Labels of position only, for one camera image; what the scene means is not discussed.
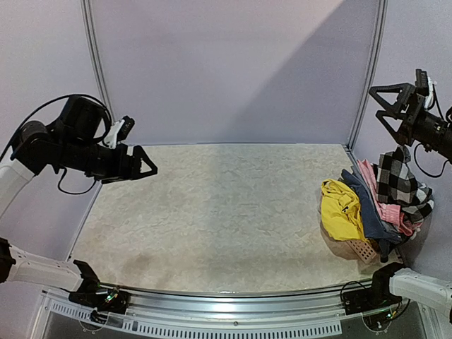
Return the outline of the black white checkered shirt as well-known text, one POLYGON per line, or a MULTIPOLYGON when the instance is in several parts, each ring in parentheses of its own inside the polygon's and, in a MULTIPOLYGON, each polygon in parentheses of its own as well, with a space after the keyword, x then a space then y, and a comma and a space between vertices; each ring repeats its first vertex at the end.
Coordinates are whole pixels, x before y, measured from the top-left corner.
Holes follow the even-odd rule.
POLYGON ((412 224, 424 222, 434 209, 433 190, 419 182, 409 168, 411 154, 406 146, 380 154, 376 167, 377 200, 400 206, 412 224))

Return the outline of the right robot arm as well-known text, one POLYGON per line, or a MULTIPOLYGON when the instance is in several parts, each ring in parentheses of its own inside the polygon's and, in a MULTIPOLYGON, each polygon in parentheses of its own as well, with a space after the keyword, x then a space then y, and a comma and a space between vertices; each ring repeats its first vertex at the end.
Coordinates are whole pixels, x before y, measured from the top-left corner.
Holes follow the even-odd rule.
MULTIPOLYGON (((418 141, 451 161, 451 122, 428 112, 436 102, 434 85, 428 79, 415 84, 373 86, 371 97, 382 107, 376 113, 398 145, 418 141)), ((407 298, 451 318, 451 283, 417 273, 402 264, 388 264, 372 278, 365 302, 379 308, 390 298, 407 298)))

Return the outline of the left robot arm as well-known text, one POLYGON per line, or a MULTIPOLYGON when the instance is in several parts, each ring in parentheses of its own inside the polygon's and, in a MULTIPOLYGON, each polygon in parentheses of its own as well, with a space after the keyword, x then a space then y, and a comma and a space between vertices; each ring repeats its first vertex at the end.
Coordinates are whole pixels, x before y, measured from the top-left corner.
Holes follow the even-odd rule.
MULTIPOLYGON (((136 181, 157 174, 144 149, 123 142, 135 121, 114 121, 107 106, 86 94, 60 97, 66 103, 49 124, 28 115, 1 154, 1 212, 47 166, 55 174, 84 173, 95 184, 136 181)), ((26 282, 68 292, 69 301, 100 312, 124 314, 130 294, 105 287, 85 261, 57 261, 30 254, 1 239, 1 282, 26 282)))

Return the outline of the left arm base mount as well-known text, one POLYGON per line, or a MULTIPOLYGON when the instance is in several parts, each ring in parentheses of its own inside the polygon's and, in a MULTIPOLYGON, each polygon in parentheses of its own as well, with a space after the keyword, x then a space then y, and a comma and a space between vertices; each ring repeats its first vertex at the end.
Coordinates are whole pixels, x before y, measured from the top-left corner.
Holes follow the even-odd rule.
POLYGON ((99 287, 92 292, 70 292, 69 301, 98 312, 125 314, 131 295, 118 287, 99 287))

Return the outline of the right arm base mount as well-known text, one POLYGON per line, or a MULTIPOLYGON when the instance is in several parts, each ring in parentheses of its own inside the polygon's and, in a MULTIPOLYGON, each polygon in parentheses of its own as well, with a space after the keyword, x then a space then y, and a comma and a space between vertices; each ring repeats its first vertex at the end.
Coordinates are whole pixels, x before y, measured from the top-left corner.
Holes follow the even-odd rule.
POLYGON ((387 287, 366 287, 340 292, 340 300, 347 315, 364 313, 402 302, 403 298, 392 295, 387 287))

